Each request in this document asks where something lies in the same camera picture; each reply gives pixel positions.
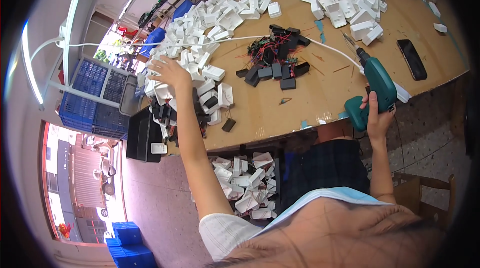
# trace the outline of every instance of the white power cable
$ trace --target white power cable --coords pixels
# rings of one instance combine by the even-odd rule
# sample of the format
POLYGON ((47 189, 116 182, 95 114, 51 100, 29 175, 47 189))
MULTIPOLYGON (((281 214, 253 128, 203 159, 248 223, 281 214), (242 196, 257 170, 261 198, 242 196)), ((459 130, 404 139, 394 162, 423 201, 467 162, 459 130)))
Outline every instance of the white power cable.
MULTIPOLYGON (((227 41, 233 41, 233 40, 242 40, 242 39, 254 39, 254 38, 260 38, 260 37, 270 37, 270 35, 267 36, 250 36, 250 37, 229 37, 223 40, 217 40, 217 41, 212 41, 208 43, 202 43, 202 44, 194 44, 194 43, 186 43, 186 44, 178 44, 178 45, 168 45, 167 47, 184 47, 184 46, 204 46, 204 45, 211 45, 215 43, 221 43, 221 42, 227 42, 227 41)), ((113 44, 96 44, 96 43, 82 43, 82 44, 68 44, 65 46, 72 46, 72 47, 77 47, 77 46, 114 46, 113 44)), ((157 46, 160 45, 160 43, 132 43, 132 44, 123 44, 119 45, 117 47, 127 47, 127 46, 157 46)))
POLYGON ((349 61, 351 61, 351 62, 353 63, 353 65, 355 65, 356 67, 358 67, 358 69, 362 69, 362 66, 358 65, 354 60, 351 59, 351 57, 349 57, 348 55, 344 54, 344 53, 341 52, 340 50, 335 49, 335 48, 333 48, 333 47, 330 47, 330 46, 328 46, 328 45, 325 45, 324 43, 320 43, 320 42, 318 42, 318 41, 315 41, 314 39, 311 39, 311 38, 309 38, 309 37, 306 37, 306 38, 307 38, 308 40, 310 40, 311 42, 315 43, 315 44, 321 45, 321 46, 323 46, 323 47, 326 47, 326 48, 328 48, 328 49, 333 50, 334 52, 337 52, 337 53, 343 55, 345 58, 347 58, 349 61))
MULTIPOLYGON (((266 36, 249 36, 249 37, 230 37, 230 38, 226 38, 226 39, 223 39, 223 40, 216 40, 216 41, 212 41, 212 42, 208 42, 208 43, 202 43, 202 44, 192 44, 192 43, 186 43, 186 44, 177 44, 177 45, 169 45, 167 47, 188 47, 188 46, 205 46, 205 45, 211 45, 211 44, 215 44, 215 43, 222 43, 222 42, 228 42, 228 41, 234 41, 234 40, 242 40, 242 39, 255 39, 255 38, 261 38, 261 37, 269 37, 270 35, 266 35, 266 36)), ((341 52, 340 50, 338 49, 335 49, 333 47, 330 47, 328 45, 325 45, 323 43, 320 43, 318 41, 315 41, 314 39, 312 38, 309 38, 307 37, 307 39, 309 39, 311 42, 315 43, 315 44, 318 44, 318 45, 321 45, 325 48, 328 48, 330 50, 333 50, 334 52, 337 52, 341 55, 343 55, 346 59, 348 59, 349 61, 351 61, 353 63, 353 65, 355 65, 356 67, 358 67, 358 69, 362 69, 362 67, 360 65, 358 65, 354 60, 351 59, 351 57, 349 57, 348 55, 344 54, 343 52, 341 52)), ((53 39, 50 39, 48 41, 45 41, 42 45, 40 45, 36 50, 35 52, 33 53, 32 55, 32 58, 30 59, 30 61, 33 60, 33 57, 35 57, 35 55, 42 49, 44 48, 45 46, 47 46, 48 44, 50 43, 54 43, 54 42, 61 42, 63 41, 63 38, 62 37, 56 37, 56 38, 53 38, 53 39)), ((117 47, 127 47, 127 46, 157 46, 159 45, 160 43, 132 43, 132 44, 123 44, 123 45, 119 45, 117 47)), ((97 43, 81 43, 81 44, 66 44, 65 47, 68 47, 68 46, 71 46, 71 47, 79 47, 79 46, 115 46, 113 44, 97 44, 97 43)))
POLYGON ((49 45, 50 43, 57 43, 57 42, 62 42, 64 40, 63 37, 55 37, 53 39, 47 40, 42 43, 32 54, 32 57, 30 58, 30 61, 33 61, 33 58, 39 53, 39 51, 44 48, 45 46, 49 45))

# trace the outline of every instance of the teal cordless drill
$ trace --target teal cordless drill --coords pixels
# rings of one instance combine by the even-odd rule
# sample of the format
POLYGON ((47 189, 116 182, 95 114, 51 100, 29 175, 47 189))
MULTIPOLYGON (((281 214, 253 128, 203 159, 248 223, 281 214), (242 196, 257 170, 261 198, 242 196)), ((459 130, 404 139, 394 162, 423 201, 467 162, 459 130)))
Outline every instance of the teal cordless drill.
MULTIPOLYGON (((343 33, 343 36, 354 46, 360 58, 360 64, 369 83, 367 93, 370 91, 377 93, 378 113, 392 111, 395 100, 397 100, 397 89, 387 71, 377 58, 371 57, 363 48, 356 45, 347 34, 343 33)), ((365 109, 360 109, 362 98, 363 96, 355 96, 345 102, 345 110, 357 132, 367 130, 369 105, 367 103, 365 109)))

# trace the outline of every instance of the plaid skirt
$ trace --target plaid skirt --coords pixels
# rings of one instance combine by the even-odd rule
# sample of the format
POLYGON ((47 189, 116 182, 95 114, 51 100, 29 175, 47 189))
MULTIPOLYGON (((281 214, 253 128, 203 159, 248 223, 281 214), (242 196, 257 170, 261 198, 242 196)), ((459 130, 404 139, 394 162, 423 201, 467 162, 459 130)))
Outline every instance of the plaid skirt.
POLYGON ((288 179, 281 191, 281 209, 286 210, 304 194, 319 188, 349 187, 370 193, 367 169, 360 160, 360 143, 330 140, 295 154, 288 164, 288 179))

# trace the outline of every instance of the drill bit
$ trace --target drill bit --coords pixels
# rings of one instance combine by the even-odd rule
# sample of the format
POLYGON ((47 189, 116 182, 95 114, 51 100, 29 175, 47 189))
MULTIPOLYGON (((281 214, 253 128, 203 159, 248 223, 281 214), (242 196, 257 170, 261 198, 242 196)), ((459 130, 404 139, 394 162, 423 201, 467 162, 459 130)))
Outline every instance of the drill bit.
POLYGON ((348 43, 352 44, 352 46, 355 48, 355 50, 357 50, 357 48, 359 47, 357 44, 355 44, 355 42, 352 40, 351 37, 349 37, 346 33, 344 33, 342 31, 342 34, 343 34, 343 37, 348 41, 348 43))

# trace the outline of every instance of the black plastic bin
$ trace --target black plastic bin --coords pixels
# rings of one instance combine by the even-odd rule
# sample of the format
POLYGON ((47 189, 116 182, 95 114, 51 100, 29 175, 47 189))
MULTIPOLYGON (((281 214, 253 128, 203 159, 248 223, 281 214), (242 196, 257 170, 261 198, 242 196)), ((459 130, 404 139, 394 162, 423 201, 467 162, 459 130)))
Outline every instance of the black plastic bin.
MULTIPOLYGON (((275 204, 275 212, 277 216, 279 216, 285 209, 281 207, 281 188, 282 188, 282 180, 283 175, 285 173, 285 152, 281 148, 276 147, 260 147, 260 148, 250 148, 246 149, 244 145, 240 146, 238 150, 231 150, 231 151, 219 151, 219 152, 208 152, 209 157, 221 157, 224 159, 233 159, 237 156, 247 156, 249 163, 252 163, 252 156, 254 152, 270 152, 273 158, 273 162, 275 163, 275 176, 273 177, 276 182, 276 193, 273 195, 274 200, 276 201, 275 204)), ((273 219, 268 218, 265 220, 255 220, 258 223, 254 223, 255 225, 264 226, 270 223, 273 219)))
POLYGON ((153 121, 153 114, 148 108, 142 109, 130 117, 126 157, 143 162, 159 163, 161 155, 153 154, 151 145, 160 143, 162 140, 162 130, 160 125, 153 121))

